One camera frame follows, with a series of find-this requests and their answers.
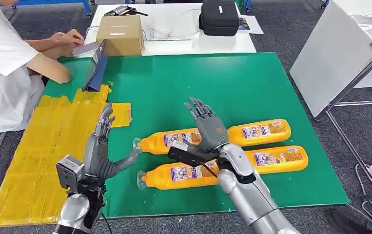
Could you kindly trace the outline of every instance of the gray carpet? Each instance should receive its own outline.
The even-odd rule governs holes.
[[[122,0],[102,1],[107,3],[123,2]],[[256,49],[260,52],[275,51],[285,71],[289,74],[290,67],[322,14],[322,10],[319,8],[321,4],[322,2],[319,0],[256,0],[252,4],[250,12],[247,13],[256,16],[265,32],[265,35],[251,35]],[[84,33],[91,21],[86,17],[82,4],[20,6],[17,10],[9,8],[3,10],[19,34],[27,39],[45,38],[56,31],[67,31],[70,28],[76,28]],[[298,96],[305,105],[299,92]],[[345,100],[368,99],[372,99],[372,89],[357,89],[345,98]],[[307,108],[305,110],[352,204],[359,207],[362,191],[355,175],[356,162],[352,154],[326,116],[319,121],[315,121],[311,118]],[[372,107],[335,108],[332,113],[341,127],[344,128],[358,152],[367,163],[372,163]],[[20,136],[21,133],[8,133],[2,144],[0,150],[0,184]],[[370,190],[371,186],[368,180],[363,176],[362,178],[367,191]],[[361,216],[350,208],[338,208],[349,213],[355,220],[366,223]],[[299,208],[284,210],[283,213],[304,234],[339,233],[326,221],[325,213],[328,209],[327,207]],[[250,233],[236,213],[161,218],[124,218],[110,220],[109,222],[113,233]],[[96,228],[99,234],[108,232],[103,221],[100,221]],[[0,234],[50,234],[52,229],[52,225],[0,228]]]

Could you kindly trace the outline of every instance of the black case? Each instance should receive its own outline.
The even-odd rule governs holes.
[[[239,15],[231,0],[205,0],[201,6],[199,28],[209,36],[234,36]]]

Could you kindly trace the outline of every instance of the green table surface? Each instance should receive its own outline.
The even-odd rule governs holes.
[[[89,59],[63,59],[72,81],[49,82],[44,94],[73,99],[83,86]],[[228,128],[256,121],[283,118],[292,129],[280,143],[245,150],[299,145],[309,157],[299,172],[261,175],[279,207],[346,204],[345,194],[325,151],[275,53],[111,57],[104,84],[110,86],[109,102],[130,102],[133,121],[114,128],[109,156],[118,160],[132,150],[135,137],[155,132],[195,127],[183,103],[192,96],[210,105]],[[137,172],[173,162],[167,156],[141,153],[137,162],[107,180],[107,217],[174,215],[235,210],[218,186],[159,190],[137,188]]]

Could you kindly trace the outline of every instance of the silver robotic arm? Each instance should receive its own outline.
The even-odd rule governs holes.
[[[101,208],[105,206],[105,180],[131,166],[141,152],[136,147],[130,155],[117,161],[108,159],[108,134],[113,112],[108,103],[101,112],[85,149],[84,163],[70,155],[56,164],[61,187],[68,197],[59,214],[54,234],[92,234]]]
[[[242,148],[220,148],[218,183],[229,196],[246,226],[256,234],[298,234],[283,216],[259,173]]]
[[[241,147],[228,143],[226,128],[213,110],[202,101],[190,98],[188,103],[202,136],[199,145],[176,142],[168,157],[190,166],[217,159],[218,183],[228,195],[246,226],[255,234],[299,234],[273,201],[268,187],[250,163]]]

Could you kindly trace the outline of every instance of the yellow tape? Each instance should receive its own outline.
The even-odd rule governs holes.
[[[109,92],[107,85],[100,92],[79,89],[72,103],[66,97],[41,98],[0,187],[0,227],[58,221],[66,194],[55,163],[67,154],[84,159]],[[131,105],[113,103],[113,108],[116,126],[128,126]]]
[[[129,126],[131,122],[131,103],[111,103],[113,113],[110,117],[116,119],[111,123],[112,128]]]

